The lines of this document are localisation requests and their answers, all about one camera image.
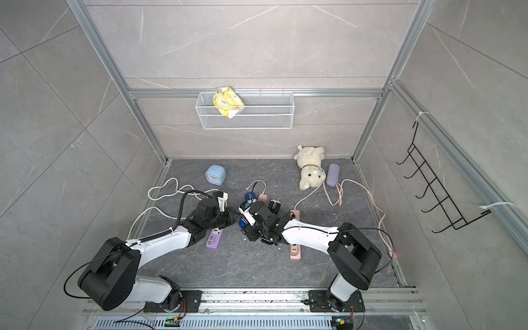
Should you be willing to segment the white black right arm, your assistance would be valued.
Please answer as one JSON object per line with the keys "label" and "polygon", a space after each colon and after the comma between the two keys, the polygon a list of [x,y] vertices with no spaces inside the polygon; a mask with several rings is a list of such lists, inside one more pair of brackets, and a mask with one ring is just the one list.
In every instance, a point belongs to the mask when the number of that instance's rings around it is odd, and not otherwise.
{"label": "white black right arm", "polygon": [[348,222],[339,227],[316,226],[300,221],[296,211],[280,215],[279,210],[276,201],[242,203],[238,209],[241,232],[249,241],[305,246],[328,255],[338,275],[322,301],[314,304],[319,309],[343,312],[350,308],[351,297],[360,290],[368,290],[374,275],[393,261],[390,253],[389,261],[380,266],[381,250],[362,233],[369,227],[358,228]]}

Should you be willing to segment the purple power strip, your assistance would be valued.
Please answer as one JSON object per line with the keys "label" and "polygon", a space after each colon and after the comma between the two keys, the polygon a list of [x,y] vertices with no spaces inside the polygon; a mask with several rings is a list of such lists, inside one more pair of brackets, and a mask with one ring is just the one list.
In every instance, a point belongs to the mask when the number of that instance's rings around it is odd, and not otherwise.
{"label": "purple power strip", "polygon": [[223,235],[223,229],[214,228],[211,230],[208,240],[206,242],[206,247],[209,250],[217,250],[221,243],[221,238]]}

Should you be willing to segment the white teddy bear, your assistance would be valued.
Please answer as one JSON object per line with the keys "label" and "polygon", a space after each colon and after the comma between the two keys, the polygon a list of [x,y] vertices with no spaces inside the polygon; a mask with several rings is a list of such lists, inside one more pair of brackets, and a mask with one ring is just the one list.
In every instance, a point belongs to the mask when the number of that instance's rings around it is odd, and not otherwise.
{"label": "white teddy bear", "polygon": [[298,167],[301,169],[299,188],[306,191],[309,188],[317,188],[326,180],[326,173],[322,168],[324,160],[323,147],[297,146],[298,153],[294,156]]}

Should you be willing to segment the pink power strip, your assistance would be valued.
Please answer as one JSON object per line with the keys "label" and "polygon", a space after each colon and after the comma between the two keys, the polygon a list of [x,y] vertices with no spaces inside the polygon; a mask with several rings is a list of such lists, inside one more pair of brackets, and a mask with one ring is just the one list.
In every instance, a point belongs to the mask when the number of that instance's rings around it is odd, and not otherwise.
{"label": "pink power strip", "polygon": [[[291,215],[295,220],[300,219],[299,210],[291,210]],[[299,245],[290,245],[290,258],[291,260],[300,260],[301,259],[301,247]]]}

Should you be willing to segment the lavender oval case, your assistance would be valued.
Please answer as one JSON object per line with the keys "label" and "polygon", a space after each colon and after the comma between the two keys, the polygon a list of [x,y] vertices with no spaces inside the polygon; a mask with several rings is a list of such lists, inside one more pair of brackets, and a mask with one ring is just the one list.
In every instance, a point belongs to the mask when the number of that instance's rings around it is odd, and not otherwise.
{"label": "lavender oval case", "polygon": [[326,185],[331,188],[337,187],[340,178],[340,166],[332,163],[328,167]]}

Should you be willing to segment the black silver shaver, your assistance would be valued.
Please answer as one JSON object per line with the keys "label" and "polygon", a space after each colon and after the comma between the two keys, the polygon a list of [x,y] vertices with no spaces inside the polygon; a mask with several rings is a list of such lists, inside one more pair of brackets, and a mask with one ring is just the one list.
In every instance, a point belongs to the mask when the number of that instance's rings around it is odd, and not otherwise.
{"label": "black silver shaver", "polygon": [[272,213],[277,214],[281,209],[281,203],[277,199],[271,199],[269,201],[268,208]]}

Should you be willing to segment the metal base rail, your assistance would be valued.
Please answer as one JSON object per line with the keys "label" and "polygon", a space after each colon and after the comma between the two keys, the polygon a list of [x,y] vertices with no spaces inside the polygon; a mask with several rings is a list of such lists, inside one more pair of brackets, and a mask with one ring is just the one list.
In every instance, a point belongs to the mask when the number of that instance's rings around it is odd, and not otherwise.
{"label": "metal base rail", "polygon": [[78,329],[431,329],[416,289],[355,293],[343,312],[323,307],[315,288],[191,288],[175,312],[150,312],[131,302],[110,312],[93,303]]}

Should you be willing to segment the blue shaver on table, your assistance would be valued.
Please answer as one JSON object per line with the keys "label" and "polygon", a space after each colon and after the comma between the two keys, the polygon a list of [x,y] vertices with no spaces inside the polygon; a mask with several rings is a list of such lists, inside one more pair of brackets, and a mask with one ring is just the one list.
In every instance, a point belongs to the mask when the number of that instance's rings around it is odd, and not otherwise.
{"label": "blue shaver on table", "polygon": [[254,202],[257,201],[257,196],[254,192],[247,192],[245,194],[245,200],[247,203],[253,204]]}

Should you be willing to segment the blue shaver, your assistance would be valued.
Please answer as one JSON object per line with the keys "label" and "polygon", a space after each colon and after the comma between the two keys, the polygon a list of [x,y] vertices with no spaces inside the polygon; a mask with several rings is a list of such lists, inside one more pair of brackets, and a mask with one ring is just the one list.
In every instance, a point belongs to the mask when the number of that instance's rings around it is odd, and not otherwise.
{"label": "blue shaver", "polygon": [[254,192],[247,192],[245,194],[245,200],[247,203],[253,204],[254,202],[257,201],[257,196]]}
{"label": "blue shaver", "polygon": [[245,217],[241,217],[239,220],[239,227],[240,229],[244,228],[246,225],[248,225],[248,222]]}

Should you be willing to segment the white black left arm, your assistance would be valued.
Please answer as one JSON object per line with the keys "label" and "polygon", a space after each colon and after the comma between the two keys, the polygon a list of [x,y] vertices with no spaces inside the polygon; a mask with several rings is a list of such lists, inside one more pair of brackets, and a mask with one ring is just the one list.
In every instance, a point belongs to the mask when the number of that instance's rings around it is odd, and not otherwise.
{"label": "white black left arm", "polygon": [[183,306],[180,286],[166,276],[140,276],[147,263],[176,250],[193,246],[208,231],[233,224],[227,205],[228,194],[222,191],[203,194],[196,209],[186,218],[178,216],[175,224],[149,236],[122,240],[112,237],[103,243],[96,256],[78,268],[77,286],[85,299],[92,299],[105,311],[123,303],[143,302],[148,308],[173,312]]}

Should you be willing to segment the black wall hook rack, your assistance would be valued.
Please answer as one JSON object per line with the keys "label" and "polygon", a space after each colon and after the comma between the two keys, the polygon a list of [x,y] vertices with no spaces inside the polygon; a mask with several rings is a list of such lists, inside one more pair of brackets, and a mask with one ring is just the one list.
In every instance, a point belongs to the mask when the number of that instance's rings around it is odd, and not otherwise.
{"label": "black wall hook rack", "polygon": [[447,226],[438,230],[432,229],[431,232],[434,234],[441,234],[450,229],[460,230],[492,214],[491,210],[484,210],[476,218],[471,220],[466,219],[452,196],[447,191],[445,184],[439,179],[439,176],[435,173],[435,170],[424,157],[423,153],[418,149],[416,144],[418,127],[419,123],[414,122],[412,125],[412,140],[406,150],[406,156],[401,162],[396,162],[396,165],[403,166],[409,163],[414,166],[415,170],[411,174],[404,175],[405,180],[410,180],[418,175],[425,181],[425,188],[423,189],[421,195],[415,195],[416,199],[423,199],[428,195],[434,197],[434,204],[430,208],[422,209],[421,213],[428,214],[439,208],[447,219]]}

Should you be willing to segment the light blue alarm clock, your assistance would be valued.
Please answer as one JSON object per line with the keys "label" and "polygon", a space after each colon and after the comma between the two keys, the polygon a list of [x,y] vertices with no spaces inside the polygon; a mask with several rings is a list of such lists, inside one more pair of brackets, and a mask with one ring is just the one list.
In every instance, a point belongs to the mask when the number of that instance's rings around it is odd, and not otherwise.
{"label": "light blue alarm clock", "polygon": [[205,174],[206,180],[213,185],[221,186],[226,180],[226,169],[220,165],[210,166]]}

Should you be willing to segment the pink USB charger front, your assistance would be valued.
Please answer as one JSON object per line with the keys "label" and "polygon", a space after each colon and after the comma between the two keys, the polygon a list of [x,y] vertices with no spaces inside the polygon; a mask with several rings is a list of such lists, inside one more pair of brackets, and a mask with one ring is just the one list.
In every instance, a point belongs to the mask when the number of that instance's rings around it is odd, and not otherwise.
{"label": "pink USB charger front", "polygon": [[262,194],[262,193],[261,193],[261,194],[258,196],[258,199],[257,199],[257,200],[260,201],[260,202],[266,202],[266,201],[268,200],[268,196],[267,196],[266,194]]}

